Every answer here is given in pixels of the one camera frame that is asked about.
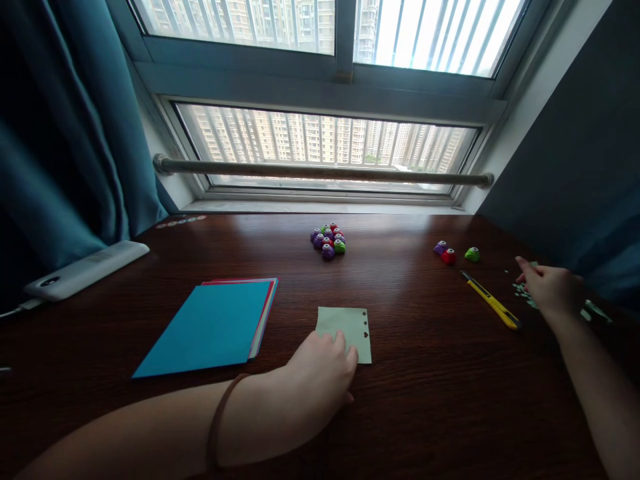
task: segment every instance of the blue paper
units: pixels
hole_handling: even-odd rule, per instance
[[[194,288],[133,378],[245,363],[268,291],[269,282]]]

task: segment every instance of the dark wood table surface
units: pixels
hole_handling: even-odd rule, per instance
[[[309,234],[329,221],[344,230],[348,252],[326,262]],[[457,250],[454,267],[433,252],[441,239]],[[315,328],[320,305],[369,311],[373,364],[356,372],[355,403],[304,447],[226,476],[605,478],[555,340],[514,295],[514,256],[537,257],[485,219],[216,214],[137,240],[148,255],[68,300],[0,323],[0,365],[13,368],[0,377],[3,477],[128,403],[281,366]],[[478,264],[463,258],[472,246]],[[460,269],[522,330],[506,328]],[[131,379],[194,286],[275,276],[256,360]],[[594,328],[637,384],[637,329],[619,317]]]

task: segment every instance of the yellow utility knife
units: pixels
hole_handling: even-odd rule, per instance
[[[489,306],[498,314],[498,317],[512,330],[518,330],[522,324],[520,324],[520,320],[518,320],[514,314],[512,314],[509,310],[507,310],[502,303],[498,302],[495,297],[482,288],[476,280],[472,279],[467,272],[464,270],[460,270],[462,274],[467,278],[467,283],[471,286],[472,289],[476,290],[478,294],[489,304]]]

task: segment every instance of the charging cable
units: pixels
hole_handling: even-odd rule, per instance
[[[23,310],[31,310],[36,308],[38,305],[42,305],[45,301],[43,299],[31,299],[31,300],[27,300],[24,303],[21,303],[20,305],[18,305],[18,308],[16,308],[15,310],[11,310],[8,311],[6,313],[2,313],[0,314],[0,318],[2,317],[8,317],[10,315],[13,315],[14,313],[18,313],[18,312],[22,312]]]

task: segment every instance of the forearm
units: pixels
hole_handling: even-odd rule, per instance
[[[66,436],[22,479],[182,479],[205,471],[215,409],[230,382],[154,397],[88,423]]]
[[[609,478],[640,478],[636,388],[578,316],[554,318],[550,325]]]
[[[221,466],[286,453],[324,425],[301,421],[289,372],[248,377],[231,392],[218,431]],[[230,382],[161,395],[111,412],[60,440],[30,464],[23,479],[182,479],[206,470],[215,410]]]

